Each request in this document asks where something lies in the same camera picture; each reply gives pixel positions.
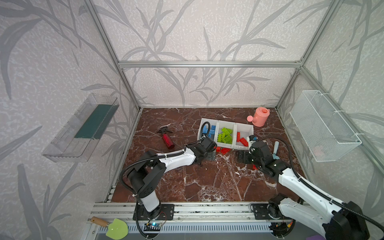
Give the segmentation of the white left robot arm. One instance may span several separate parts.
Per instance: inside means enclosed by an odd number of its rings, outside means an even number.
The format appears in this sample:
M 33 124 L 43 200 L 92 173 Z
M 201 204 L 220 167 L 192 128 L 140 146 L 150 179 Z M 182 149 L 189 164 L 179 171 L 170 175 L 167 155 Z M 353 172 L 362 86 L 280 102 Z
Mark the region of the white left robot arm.
M 181 150 L 163 154 L 148 151 L 140 160 L 120 172 L 121 184 L 136 199 L 137 220 L 139 207 L 144 208 L 144 213 L 150 220 L 161 214 L 161 202 L 157 197 L 156 188 L 165 173 L 184 166 L 200 165 L 210 153 L 214 152 L 217 144 L 208 136 L 211 123 L 206 121 L 202 127 L 207 127 L 207 132 L 203 133 L 203 130 L 200 130 L 200 139 L 186 144 Z

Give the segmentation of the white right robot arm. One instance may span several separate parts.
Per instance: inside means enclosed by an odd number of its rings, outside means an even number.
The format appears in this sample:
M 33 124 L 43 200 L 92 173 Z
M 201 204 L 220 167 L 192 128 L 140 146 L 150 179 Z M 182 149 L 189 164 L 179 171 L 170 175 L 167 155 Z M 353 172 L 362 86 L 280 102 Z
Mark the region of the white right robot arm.
M 273 218 L 288 217 L 316 231 L 327 240 L 368 240 L 367 223 L 380 230 L 382 224 L 363 214 L 354 202 L 345 203 L 308 182 L 294 168 L 292 152 L 288 151 L 289 163 L 274 157 L 264 138 L 247 137 L 249 148 L 239 158 L 245 164 L 253 164 L 264 175 L 288 188 L 299 196 L 308 207 L 279 194 L 270 200 Z

